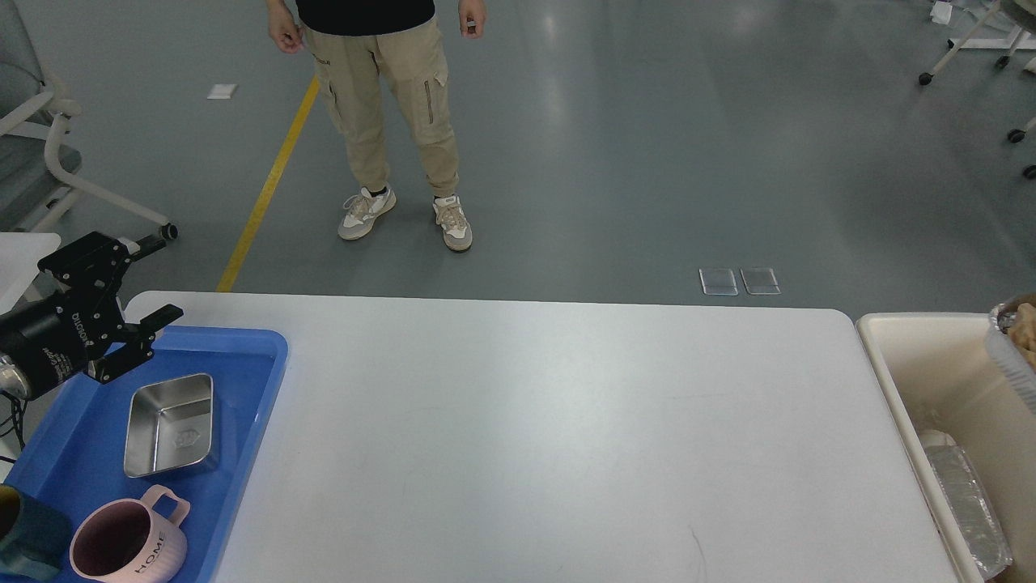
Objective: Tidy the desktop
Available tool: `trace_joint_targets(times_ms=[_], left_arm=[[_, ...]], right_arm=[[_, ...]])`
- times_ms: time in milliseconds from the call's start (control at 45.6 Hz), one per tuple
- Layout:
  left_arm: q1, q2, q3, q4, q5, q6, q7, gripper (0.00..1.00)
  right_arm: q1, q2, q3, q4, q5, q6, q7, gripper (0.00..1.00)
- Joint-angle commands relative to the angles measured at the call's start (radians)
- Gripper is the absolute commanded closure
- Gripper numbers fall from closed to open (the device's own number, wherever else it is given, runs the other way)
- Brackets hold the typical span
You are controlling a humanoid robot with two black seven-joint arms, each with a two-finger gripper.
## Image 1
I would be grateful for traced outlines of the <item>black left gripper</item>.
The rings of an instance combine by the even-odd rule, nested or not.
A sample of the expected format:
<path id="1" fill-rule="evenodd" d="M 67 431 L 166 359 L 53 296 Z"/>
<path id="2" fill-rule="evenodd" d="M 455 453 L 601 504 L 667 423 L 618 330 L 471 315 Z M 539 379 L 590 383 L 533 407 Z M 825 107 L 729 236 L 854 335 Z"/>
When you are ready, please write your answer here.
<path id="1" fill-rule="evenodd" d="M 106 384 L 151 360 L 160 331 L 184 310 L 167 304 L 140 322 L 114 313 L 111 325 L 100 313 L 122 310 L 119 292 L 130 265 L 168 242 L 162 235 L 131 240 L 95 231 L 45 255 L 38 270 L 59 289 L 2 315 L 2 392 L 34 401 L 75 374 Z"/>

